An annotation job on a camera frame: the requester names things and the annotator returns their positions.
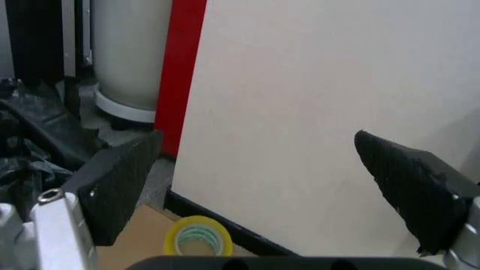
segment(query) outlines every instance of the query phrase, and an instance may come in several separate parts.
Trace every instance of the black edge strip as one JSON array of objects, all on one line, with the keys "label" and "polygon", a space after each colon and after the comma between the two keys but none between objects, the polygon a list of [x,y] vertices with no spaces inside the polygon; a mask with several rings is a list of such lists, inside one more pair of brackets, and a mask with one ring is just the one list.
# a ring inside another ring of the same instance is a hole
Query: black edge strip
[{"label": "black edge strip", "polygon": [[259,256],[298,256],[291,250],[277,245],[268,239],[216,214],[193,201],[190,201],[172,190],[165,196],[164,208],[181,216],[203,215],[220,222],[230,233],[233,242]]}]

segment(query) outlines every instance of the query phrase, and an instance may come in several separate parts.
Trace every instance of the black plastic part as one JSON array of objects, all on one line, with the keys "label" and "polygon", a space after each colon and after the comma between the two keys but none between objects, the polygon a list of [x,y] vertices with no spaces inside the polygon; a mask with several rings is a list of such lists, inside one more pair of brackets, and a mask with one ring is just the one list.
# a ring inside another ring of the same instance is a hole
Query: black plastic part
[{"label": "black plastic part", "polygon": [[419,252],[447,249],[480,187],[427,151],[364,131],[355,135],[355,147],[385,199],[419,240]]},{"label": "black plastic part", "polygon": [[62,186],[77,194],[95,245],[112,245],[132,216],[161,141],[154,131],[101,150]]},{"label": "black plastic part", "polygon": [[298,256],[293,251],[269,241],[231,220],[176,194],[172,190],[167,191],[164,208],[181,217],[203,215],[220,222],[230,233],[235,244],[243,246],[258,256]]},{"label": "black plastic part", "polygon": [[138,262],[128,270],[443,270],[420,259],[406,258],[308,258],[308,257],[185,257],[159,256]]},{"label": "black plastic part", "polygon": [[68,170],[79,169],[99,150],[96,138],[80,126],[56,92],[44,84],[30,89],[21,83],[2,81],[2,109],[21,122],[25,133],[34,134],[30,139],[52,155],[52,162]]}]

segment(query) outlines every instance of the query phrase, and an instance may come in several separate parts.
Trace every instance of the gray floor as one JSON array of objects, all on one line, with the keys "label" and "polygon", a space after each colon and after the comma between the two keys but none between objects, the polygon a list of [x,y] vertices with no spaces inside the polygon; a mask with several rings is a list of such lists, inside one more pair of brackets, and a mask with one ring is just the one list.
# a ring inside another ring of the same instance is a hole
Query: gray floor
[{"label": "gray floor", "polygon": [[[94,104],[93,84],[80,87],[80,116],[81,124],[85,128],[98,128],[99,137],[112,146],[128,142],[150,131],[146,127],[135,127],[128,130],[112,130],[109,116],[100,111]],[[165,192],[171,185],[175,163],[167,159],[158,159],[152,166],[145,181],[145,187],[137,202],[137,206],[147,204],[161,210]]]}]

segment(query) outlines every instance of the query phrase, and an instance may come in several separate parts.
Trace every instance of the black foam pad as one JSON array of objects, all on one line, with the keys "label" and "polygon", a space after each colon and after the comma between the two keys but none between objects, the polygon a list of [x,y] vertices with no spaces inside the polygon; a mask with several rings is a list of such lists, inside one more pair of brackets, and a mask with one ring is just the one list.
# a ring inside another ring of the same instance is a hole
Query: black foam pad
[{"label": "black foam pad", "polygon": [[430,152],[365,131],[355,135],[355,147],[385,199],[419,240],[419,252],[447,249],[480,187]]}]

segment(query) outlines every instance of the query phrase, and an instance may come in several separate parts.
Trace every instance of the white base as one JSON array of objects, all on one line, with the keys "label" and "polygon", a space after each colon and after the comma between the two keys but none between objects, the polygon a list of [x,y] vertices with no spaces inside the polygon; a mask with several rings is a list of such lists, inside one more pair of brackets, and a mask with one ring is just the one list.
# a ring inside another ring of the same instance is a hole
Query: white base
[{"label": "white base", "polygon": [[122,119],[142,123],[155,122],[155,111],[136,109],[117,103],[102,94],[99,84],[95,85],[95,104],[102,111]]}]

